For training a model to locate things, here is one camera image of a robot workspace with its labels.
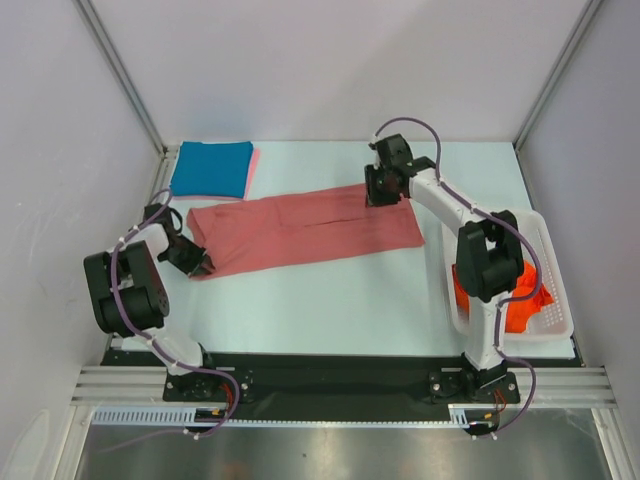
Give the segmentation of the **salmon pink t shirt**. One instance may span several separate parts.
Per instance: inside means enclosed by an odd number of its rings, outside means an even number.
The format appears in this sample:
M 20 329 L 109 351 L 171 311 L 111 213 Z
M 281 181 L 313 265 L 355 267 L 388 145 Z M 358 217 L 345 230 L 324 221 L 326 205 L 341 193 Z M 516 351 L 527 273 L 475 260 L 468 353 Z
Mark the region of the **salmon pink t shirt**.
M 369 207 L 363 184 L 192 208 L 187 226 L 211 278 L 425 244 L 408 200 Z

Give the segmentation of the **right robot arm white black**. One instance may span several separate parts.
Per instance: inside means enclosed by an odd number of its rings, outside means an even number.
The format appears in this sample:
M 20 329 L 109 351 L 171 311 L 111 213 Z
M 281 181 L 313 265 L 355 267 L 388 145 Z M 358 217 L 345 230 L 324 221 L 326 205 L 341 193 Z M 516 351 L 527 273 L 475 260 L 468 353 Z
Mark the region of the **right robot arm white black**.
M 470 330 L 461 370 L 431 378 L 432 401 L 489 403 L 507 383 L 501 307 L 524 272 L 517 220 L 508 210 L 480 212 L 445 182 L 435 162 L 414 157 L 400 134 L 375 140 L 369 147 L 376 161 L 365 167 L 367 205 L 383 207 L 412 199 L 456 239 L 454 285 L 469 298 Z

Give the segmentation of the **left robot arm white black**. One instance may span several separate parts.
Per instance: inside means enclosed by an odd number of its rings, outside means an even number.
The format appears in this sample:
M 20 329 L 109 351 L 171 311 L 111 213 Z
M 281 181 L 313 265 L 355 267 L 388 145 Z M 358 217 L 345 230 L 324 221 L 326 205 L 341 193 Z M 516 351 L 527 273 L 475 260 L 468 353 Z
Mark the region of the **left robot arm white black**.
M 213 398 L 219 374 L 205 366 L 203 347 L 170 329 L 170 302 L 157 265 L 167 262 L 191 279 L 215 267 L 206 249 L 182 233 L 181 215 L 166 204 L 145 207 L 143 222 L 133 226 L 110 250 L 83 260 L 98 327 L 107 334 L 146 345 L 173 376 L 187 375 L 185 388 L 199 400 Z

